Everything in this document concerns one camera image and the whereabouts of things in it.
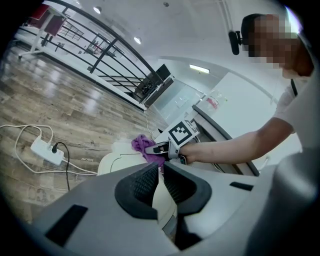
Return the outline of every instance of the purple cloth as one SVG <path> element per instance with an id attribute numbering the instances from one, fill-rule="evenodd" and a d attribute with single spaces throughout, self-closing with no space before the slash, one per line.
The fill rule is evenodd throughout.
<path id="1" fill-rule="evenodd" d="M 161 167 L 165 163 L 165 158 L 158 154 L 147 154 L 146 148 L 156 145 L 152 139 L 147 138 L 144 134 L 138 135 L 133 141 L 131 141 L 131 145 L 135 151 L 139 151 L 142 153 L 143 157 L 148 163 L 156 162 L 158 166 Z"/>

